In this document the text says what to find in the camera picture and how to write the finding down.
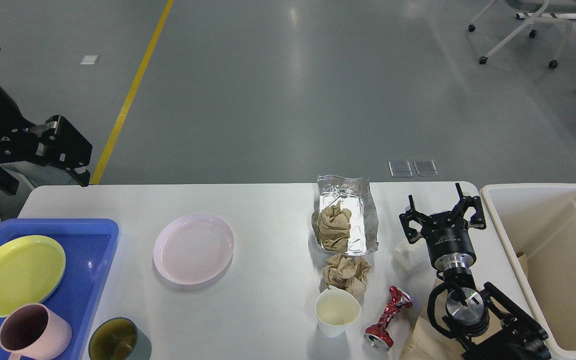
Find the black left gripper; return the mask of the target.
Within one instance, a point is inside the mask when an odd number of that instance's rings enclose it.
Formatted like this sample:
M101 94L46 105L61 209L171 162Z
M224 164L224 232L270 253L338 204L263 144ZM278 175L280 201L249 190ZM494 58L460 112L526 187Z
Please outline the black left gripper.
M92 150L92 144L64 116L54 115L34 125L0 86L0 164L30 162L54 167L86 187ZM14 196L18 188L19 181L0 167L0 191Z

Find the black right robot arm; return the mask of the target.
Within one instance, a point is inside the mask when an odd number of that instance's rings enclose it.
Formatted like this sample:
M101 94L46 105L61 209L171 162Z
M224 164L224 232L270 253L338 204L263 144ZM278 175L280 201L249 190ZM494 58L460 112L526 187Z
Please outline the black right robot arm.
M482 199L455 188L459 199L451 210L424 214L410 194L409 208L398 217L410 244L425 240L439 279L426 307L430 325L462 346L464 360L550 360L548 333L533 317L491 282L477 289L469 230L487 227Z

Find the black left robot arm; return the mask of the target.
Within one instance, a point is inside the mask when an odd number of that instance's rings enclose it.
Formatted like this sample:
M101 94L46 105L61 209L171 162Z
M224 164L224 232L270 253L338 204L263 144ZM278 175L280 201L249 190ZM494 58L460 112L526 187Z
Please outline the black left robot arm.
M0 86L0 191L17 193L18 180L2 168L2 164L17 162L65 171L74 182L86 187L90 183L87 167L92 150L92 144L66 117L54 115L43 124L25 119Z

